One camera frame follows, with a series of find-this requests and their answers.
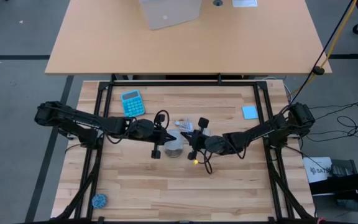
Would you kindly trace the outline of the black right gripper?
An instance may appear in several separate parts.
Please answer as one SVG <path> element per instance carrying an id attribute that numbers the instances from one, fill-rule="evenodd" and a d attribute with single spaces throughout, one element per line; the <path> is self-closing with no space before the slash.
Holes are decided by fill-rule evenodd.
<path id="1" fill-rule="evenodd" d="M 220 136 L 207 136 L 203 131 L 208 127 L 209 120 L 200 118 L 198 121 L 199 130 L 193 132 L 181 132 L 181 135 L 188 140 L 188 145 L 191 146 L 192 151 L 188 154 L 187 159 L 195 160 L 197 153 L 202 149 L 207 152 L 220 154 L 224 151 L 225 142 Z"/>

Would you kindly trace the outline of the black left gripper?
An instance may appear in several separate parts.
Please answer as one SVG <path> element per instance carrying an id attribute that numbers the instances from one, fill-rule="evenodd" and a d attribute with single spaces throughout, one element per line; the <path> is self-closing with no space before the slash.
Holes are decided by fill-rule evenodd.
<path id="1" fill-rule="evenodd" d="M 161 152 L 158 149 L 159 146 L 177 140 L 174 135 L 167 133 L 166 129 L 162 126 L 163 121 L 165 121 L 165 116 L 157 114 L 153 121 L 140 119 L 133 126 L 132 139 L 154 143 L 154 149 L 151 152 L 152 159 L 160 159 Z"/>

